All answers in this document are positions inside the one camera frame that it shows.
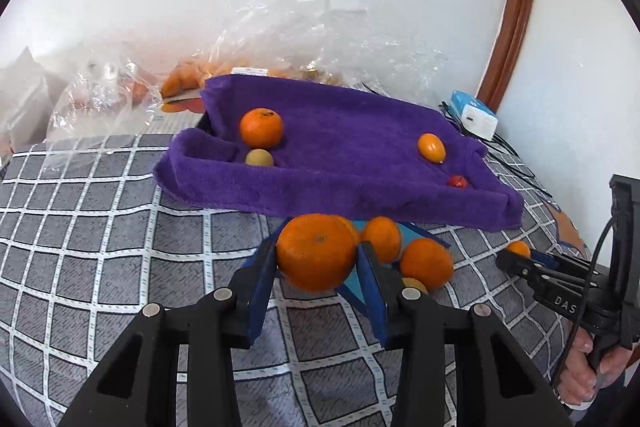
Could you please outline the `person's right hand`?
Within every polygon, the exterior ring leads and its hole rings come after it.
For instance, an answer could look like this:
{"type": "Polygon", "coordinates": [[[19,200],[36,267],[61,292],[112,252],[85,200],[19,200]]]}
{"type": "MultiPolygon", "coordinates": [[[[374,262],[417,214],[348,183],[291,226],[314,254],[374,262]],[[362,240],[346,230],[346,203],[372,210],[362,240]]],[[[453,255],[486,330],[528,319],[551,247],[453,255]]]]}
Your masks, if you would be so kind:
{"type": "Polygon", "coordinates": [[[632,355],[631,350],[616,346],[605,353],[599,368],[594,371],[587,362],[591,350],[591,336],[585,329],[578,329],[556,387],[566,404],[578,407],[590,402],[598,390],[611,386],[620,378],[632,355]]]}

